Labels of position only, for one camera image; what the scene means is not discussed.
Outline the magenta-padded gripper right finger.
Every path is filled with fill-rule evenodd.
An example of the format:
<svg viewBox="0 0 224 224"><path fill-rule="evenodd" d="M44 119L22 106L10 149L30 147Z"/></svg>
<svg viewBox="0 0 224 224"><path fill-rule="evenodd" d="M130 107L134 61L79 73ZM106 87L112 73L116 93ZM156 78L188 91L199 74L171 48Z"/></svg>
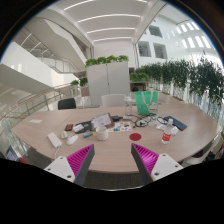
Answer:
<svg viewBox="0 0 224 224"><path fill-rule="evenodd" d="M168 154L157 154L135 143L131 145L131 154L145 185L182 169Z"/></svg>

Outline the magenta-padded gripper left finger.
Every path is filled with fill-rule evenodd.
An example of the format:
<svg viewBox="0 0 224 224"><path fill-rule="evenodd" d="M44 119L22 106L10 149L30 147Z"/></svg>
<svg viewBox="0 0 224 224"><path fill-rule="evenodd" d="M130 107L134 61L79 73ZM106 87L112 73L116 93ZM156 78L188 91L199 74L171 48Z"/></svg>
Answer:
<svg viewBox="0 0 224 224"><path fill-rule="evenodd" d="M45 171L83 186L94 155L94 145L91 144L68 157L59 156L45 168Z"/></svg>

